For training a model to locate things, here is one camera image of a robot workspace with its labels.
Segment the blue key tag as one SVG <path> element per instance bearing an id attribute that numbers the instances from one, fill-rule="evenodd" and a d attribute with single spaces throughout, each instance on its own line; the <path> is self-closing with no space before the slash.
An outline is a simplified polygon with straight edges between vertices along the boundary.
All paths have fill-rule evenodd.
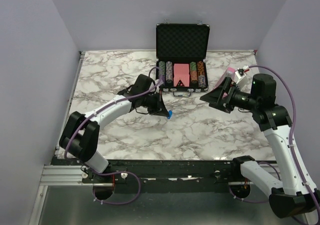
<path id="1" fill-rule="evenodd" d="M 172 117 L 173 112 L 171 110 L 168 111 L 167 119 L 170 119 Z"/>

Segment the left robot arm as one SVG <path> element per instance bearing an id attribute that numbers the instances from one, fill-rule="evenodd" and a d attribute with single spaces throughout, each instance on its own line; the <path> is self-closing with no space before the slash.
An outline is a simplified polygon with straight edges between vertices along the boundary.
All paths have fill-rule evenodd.
<path id="1" fill-rule="evenodd" d="M 107 182 L 111 170 L 108 168 L 108 160 L 98 152 L 100 130 L 139 107 L 146 108 L 149 115 L 168 117 L 170 113 L 159 89 L 163 83 L 163 78 L 156 82 L 140 74 L 133 85 L 119 91 L 106 104 L 86 113 L 71 113 L 58 142 L 64 149 L 64 157 L 71 154 L 94 170 L 93 176 L 99 182 Z"/>

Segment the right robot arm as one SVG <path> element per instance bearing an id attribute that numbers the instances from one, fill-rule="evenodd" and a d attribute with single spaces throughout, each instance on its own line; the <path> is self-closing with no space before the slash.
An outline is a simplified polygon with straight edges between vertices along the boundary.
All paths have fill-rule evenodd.
<path id="1" fill-rule="evenodd" d="M 249 179 L 267 196 L 273 213 L 278 218 L 287 218 L 315 211 L 320 205 L 320 191 L 302 161 L 287 109 L 275 103 L 276 87 L 271 75 L 258 73 L 253 76 L 250 92 L 246 93 L 231 77 L 226 77 L 200 100 L 225 113 L 234 108 L 251 112 L 272 148 L 281 179 L 266 172 L 251 156 L 234 158 L 230 176 L 236 181 Z"/>

